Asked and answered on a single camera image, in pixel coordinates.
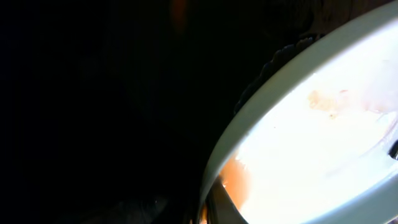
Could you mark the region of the light blue plate bottom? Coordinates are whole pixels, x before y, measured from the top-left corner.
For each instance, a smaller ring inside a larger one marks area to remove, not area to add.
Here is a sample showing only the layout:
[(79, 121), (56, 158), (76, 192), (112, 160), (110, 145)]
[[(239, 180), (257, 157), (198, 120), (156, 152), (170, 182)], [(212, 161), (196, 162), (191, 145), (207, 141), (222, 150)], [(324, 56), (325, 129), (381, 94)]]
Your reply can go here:
[(397, 2), (277, 53), (216, 143), (217, 178), (247, 223), (397, 222)]

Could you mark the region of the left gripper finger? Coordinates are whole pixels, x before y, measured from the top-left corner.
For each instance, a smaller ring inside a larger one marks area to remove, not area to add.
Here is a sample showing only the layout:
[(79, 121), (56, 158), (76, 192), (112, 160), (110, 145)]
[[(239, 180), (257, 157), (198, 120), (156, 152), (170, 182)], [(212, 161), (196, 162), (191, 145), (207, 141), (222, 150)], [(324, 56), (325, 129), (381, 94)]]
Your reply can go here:
[(238, 212), (227, 191), (217, 178), (206, 198), (209, 224), (248, 224)]

